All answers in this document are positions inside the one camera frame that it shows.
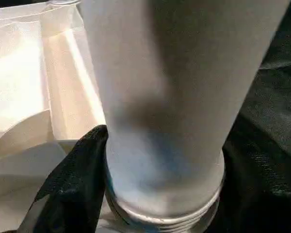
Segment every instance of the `cylindrical filter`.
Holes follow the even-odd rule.
[[[175,232],[215,210],[221,147],[288,2],[83,2],[108,190],[126,222]]]

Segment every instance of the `open box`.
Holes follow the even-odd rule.
[[[0,232],[16,229],[76,140],[104,124],[75,4],[0,9]]]

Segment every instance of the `threaded metal end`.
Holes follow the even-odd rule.
[[[116,200],[108,190],[106,197],[113,213],[126,224],[136,230],[146,232],[179,233],[192,229],[194,233],[202,233],[213,220],[218,204],[221,188],[215,193],[211,200],[201,209],[190,214],[159,218],[146,216],[136,211],[132,211],[124,203]]]

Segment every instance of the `white cylinder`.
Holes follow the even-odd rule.
[[[109,188],[136,218],[214,203],[220,153],[288,0],[84,0]]]

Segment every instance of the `black cloth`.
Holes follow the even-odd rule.
[[[208,233],[291,233],[291,5],[224,145],[226,180]]]
[[[107,138],[107,128],[101,125],[76,143],[37,193],[31,209],[47,195],[48,200],[37,217],[25,217],[24,221],[35,221],[34,226],[20,227],[18,233],[95,232],[105,190]]]

